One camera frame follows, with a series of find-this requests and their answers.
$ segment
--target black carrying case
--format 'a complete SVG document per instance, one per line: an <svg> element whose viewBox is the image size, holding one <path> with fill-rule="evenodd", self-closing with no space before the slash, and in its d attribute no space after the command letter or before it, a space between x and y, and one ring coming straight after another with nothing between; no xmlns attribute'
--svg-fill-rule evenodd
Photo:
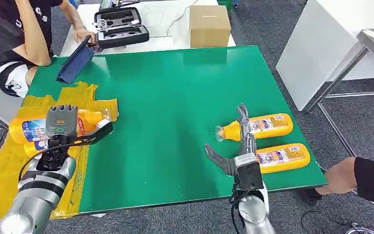
<svg viewBox="0 0 374 234"><path fill-rule="evenodd" d="M102 49L142 43L150 39L150 33L141 24L140 13L135 7L103 9L94 15L95 23L100 19L105 19L109 26L96 34L96 40ZM138 20L139 23L132 25L131 22L134 20Z"/></svg>

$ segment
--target gray carpet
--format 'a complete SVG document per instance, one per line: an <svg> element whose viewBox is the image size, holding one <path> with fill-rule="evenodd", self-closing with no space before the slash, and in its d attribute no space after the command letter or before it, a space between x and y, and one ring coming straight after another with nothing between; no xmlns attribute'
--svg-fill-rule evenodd
<svg viewBox="0 0 374 234"><path fill-rule="evenodd" d="M302 10L303 5L297 0L241 0L240 7L233 9L230 15L232 34L238 45L259 46L317 161L329 168L344 159L346 151L318 109L308 115L296 110L275 71L275 65ZM53 29L54 42L63 42L69 26L57 9L53 11ZM61 49L53 47L56 54ZM374 80L344 82L337 91L374 91ZM324 106L357 155L374 159L374 97L326 100ZM300 219L311 207L302 203L295 192L273 193L269 198L269 218L277 233L305 233ZM314 209L343 223L356 222L374 227L374 206L353 193L327 195ZM226 199L119 210L108 212L103 218L80 215L51 220L47 233L232 234L234 229L229 212L230 205ZM304 225L309 234L342 234L348 229L318 214L308 214Z"/></svg>

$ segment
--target yellow bottle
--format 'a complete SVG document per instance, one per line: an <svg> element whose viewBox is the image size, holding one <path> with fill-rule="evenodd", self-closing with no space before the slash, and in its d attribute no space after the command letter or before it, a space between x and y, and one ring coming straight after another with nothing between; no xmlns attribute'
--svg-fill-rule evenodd
<svg viewBox="0 0 374 234"><path fill-rule="evenodd" d="M310 162L306 146L300 143L256 150L262 174L297 169Z"/></svg>
<svg viewBox="0 0 374 234"><path fill-rule="evenodd" d="M47 140L45 117L42 115L28 117L28 119L15 117L9 123L9 134L18 144ZM108 113L79 109L76 122L77 135L80 137L94 131L97 123L104 118L109 119Z"/></svg>
<svg viewBox="0 0 374 234"><path fill-rule="evenodd" d="M284 136L293 130L293 122L288 114L253 117L249 123L250 131L256 139ZM239 122L234 121L224 127L216 126L216 139L219 142L224 139L240 141Z"/></svg>

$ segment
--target black cable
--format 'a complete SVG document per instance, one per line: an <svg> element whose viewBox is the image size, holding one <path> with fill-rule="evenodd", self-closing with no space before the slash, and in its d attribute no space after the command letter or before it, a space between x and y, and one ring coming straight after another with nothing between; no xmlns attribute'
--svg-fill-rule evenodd
<svg viewBox="0 0 374 234"><path fill-rule="evenodd" d="M306 228L304 227L304 224L303 224L303 218L304 218L308 213L319 213L319 214L325 216L326 218L328 218L329 220L331 220L331 221L333 221L333 222L339 224L340 226L352 227L352 225L351 225L350 223L347 223L347 224L346 224L346 223L338 222L338 221L336 221L336 220L330 218L330 217L329 217L328 215L326 215L325 213L322 213L322 212L320 212L320 211L307 211L307 212L304 213L304 214L302 215L302 217L300 218L300 224L301 224L302 229L304 230L304 232L305 232L305 233L308 233L308 234L309 234L309 232L307 232L307 230L306 230Z"/></svg>
<svg viewBox="0 0 374 234"><path fill-rule="evenodd" d="M328 218L329 220L333 221L334 223L339 224L339 225L341 226L341 227L339 227L339 228L342 228L342 227L353 228L353 229L356 231L356 233L361 234L361 233L356 229L356 227L353 226L351 223L341 223L341 222L339 222L339 221L336 221L336 220L332 219L332 218L329 217L327 214L325 214L325 213L323 213L323 212L320 212L320 211L307 211L307 212L304 213L304 214L302 215L302 217L300 218L300 224L301 224L301 226L302 226L302 229L303 229L306 233L308 233L308 234L309 234L309 232L307 232L307 230L306 230L306 228L305 228L305 226L304 226L304 224L303 224L303 218L304 218L308 213L319 213L319 214L325 216L326 218Z"/></svg>
<svg viewBox="0 0 374 234"><path fill-rule="evenodd" d="M237 224L236 224L236 220L234 220L234 207L236 206L237 203L240 202L240 200L245 197L248 193L250 192L250 190L247 190L246 192L244 192L239 198L237 198L232 204L231 204L231 220L233 221L233 226L234 226L234 229L236 230L236 233L237 234L240 234L239 232L239 229L237 228Z"/></svg>
<svg viewBox="0 0 374 234"><path fill-rule="evenodd" d="M72 147L72 146L81 146L81 145L85 145L85 144L88 144L88 140L84 140L82 142L78 142L78 143L71 143L71 144L66 144L66 145L57 145L57 146L54 146L54 147L51 147L51 148L48 148L46 150L43 150L43 151L40 151L38 153L36 153L34 156L30 157L21 167L20 171L19 171L19 175L18 175L18 182L20 182L21 178L22 178L22 172L23 170L25 169L26 165L28 165L28 163L30 163L32 161L32 159L34 159L36 156L40 155L40 154L43 154L43 153L46 153L48 151L51 151L51 150L55 150L55 149L59 149L59 148L65 148L65 147Z"/></svg>

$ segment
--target green tabletop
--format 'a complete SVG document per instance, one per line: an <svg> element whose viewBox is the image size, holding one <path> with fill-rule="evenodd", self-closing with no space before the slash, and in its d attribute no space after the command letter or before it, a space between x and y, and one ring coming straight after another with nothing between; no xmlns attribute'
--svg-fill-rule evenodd
<svg viewBox="0 0 374 234"><path fill-rule="evenodd" d="M29 95L58 97L55 82L65 58L39 68ZM293 131L257 140L258 148L303 143L303 134L257 46L93 57L75 81L98 84L95 99L118 98L114 130L90 147L80 213L205 200L231 195L233 178L204 154L209 143L234 157L239 143L217 142L244 103L250 117L287 113ZM263 175L270 191L319 186L315 158L301 169Z"/></svg>

